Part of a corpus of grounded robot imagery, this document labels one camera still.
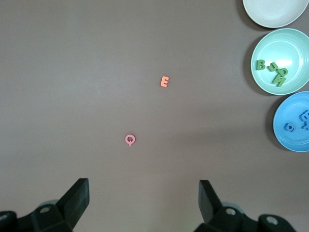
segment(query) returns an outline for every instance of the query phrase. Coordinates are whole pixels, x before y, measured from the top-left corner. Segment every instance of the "mint green bowl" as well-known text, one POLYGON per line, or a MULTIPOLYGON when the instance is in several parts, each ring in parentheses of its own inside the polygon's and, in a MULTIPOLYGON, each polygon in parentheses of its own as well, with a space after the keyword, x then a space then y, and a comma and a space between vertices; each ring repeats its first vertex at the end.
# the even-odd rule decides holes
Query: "mint green bowl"
POLYGON ((268 93, 285 95, 301 89, 309 80, 309 37, 295 29, 269 33, 253 51, 251 72, 259 87, 268 93), (257 70, 258 60, 264 60, 266 67, 275 62, 279 69, 288 70, 281 87, 273 83, 278 72, 257 70))

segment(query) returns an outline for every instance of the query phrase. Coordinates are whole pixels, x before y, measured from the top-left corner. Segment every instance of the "tabletop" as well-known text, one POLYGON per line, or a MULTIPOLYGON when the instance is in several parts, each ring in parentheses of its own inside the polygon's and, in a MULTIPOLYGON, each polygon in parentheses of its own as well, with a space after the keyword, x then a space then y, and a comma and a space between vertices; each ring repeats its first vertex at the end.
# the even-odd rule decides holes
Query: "tabletop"
POLYGON ((251 74, 274 29, 241 0, 3 0, 0 22, 0 210, 24 216, 89 178, 75 232, 193 232, 209 180, 250 218, 308 231, 309 154, 272 127, 290 95, 251 74))

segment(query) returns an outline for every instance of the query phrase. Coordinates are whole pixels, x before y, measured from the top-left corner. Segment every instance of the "bowl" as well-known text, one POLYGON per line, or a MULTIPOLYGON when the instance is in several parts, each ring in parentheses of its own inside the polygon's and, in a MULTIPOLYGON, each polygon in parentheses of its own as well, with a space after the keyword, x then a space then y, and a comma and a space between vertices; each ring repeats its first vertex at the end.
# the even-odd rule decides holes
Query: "bowl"
POLYGON ((295 29, 277 29, 260 40, 251 58, 251 72, 264 91, 285 95, 309 80, 309 37, 295 29))
POLYGON ((243 0, 248 16, 267 28, 280 28, 294 22, 309 0, 243 0))
POLYGON ((281 103, 274 115, 273 129, 285 148, 309 151, 309 91, 293 94, 281 103))

